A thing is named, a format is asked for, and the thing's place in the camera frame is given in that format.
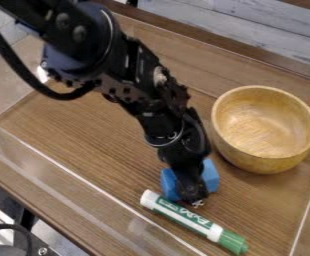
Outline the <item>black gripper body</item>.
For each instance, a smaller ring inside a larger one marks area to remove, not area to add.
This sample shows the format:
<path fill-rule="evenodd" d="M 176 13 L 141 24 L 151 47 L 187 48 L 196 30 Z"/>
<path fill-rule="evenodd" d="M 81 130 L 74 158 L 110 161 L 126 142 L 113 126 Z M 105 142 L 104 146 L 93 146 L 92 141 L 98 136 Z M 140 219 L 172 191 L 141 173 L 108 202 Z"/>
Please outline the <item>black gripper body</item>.
<path fill-rule="evenodd" d="M 200 176 L 203 160 L 209 154 L 209 143 L 201 129 L 188 129 L 176 140 L 155 139 L 159 159 L 168 165 L 175 175 Z"/>

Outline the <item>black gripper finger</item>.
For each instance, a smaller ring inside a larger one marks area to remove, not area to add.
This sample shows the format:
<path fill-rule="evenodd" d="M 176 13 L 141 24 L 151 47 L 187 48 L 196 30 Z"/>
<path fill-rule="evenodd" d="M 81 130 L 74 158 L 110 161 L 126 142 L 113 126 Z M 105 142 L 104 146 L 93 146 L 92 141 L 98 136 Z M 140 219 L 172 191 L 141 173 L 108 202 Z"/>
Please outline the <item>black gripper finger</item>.
<path fill-rule="evenodd" d="M 176 192 L 179 198 L 189 203 L 196 204 L 208 196 L 208 190 L 203 178 L 200 176 L 189 176 L 187 174 L 176 176 Z"/>

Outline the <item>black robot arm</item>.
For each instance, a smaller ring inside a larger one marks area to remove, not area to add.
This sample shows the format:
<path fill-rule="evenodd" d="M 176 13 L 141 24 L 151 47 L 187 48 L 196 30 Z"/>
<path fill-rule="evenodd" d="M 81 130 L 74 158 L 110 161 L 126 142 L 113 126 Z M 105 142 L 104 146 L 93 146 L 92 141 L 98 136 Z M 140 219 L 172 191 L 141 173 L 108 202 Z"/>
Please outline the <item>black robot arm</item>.
<path fill-rule="evenodd" d="M 205 130 L 187 105 L 187 87 L 147 45 L 122 32 L 108 8 L 90 0 L 0 0 L 0 11 L 44 42 L 40 66 L 72 90 L 60 93 L 38 81 L 0 33 L 0 55 L 18 77 L 54 100 L 74 100 L 97 91 L 118 104 L 172 169 L 179 199 L 200 203 L 208 196 Z"/>

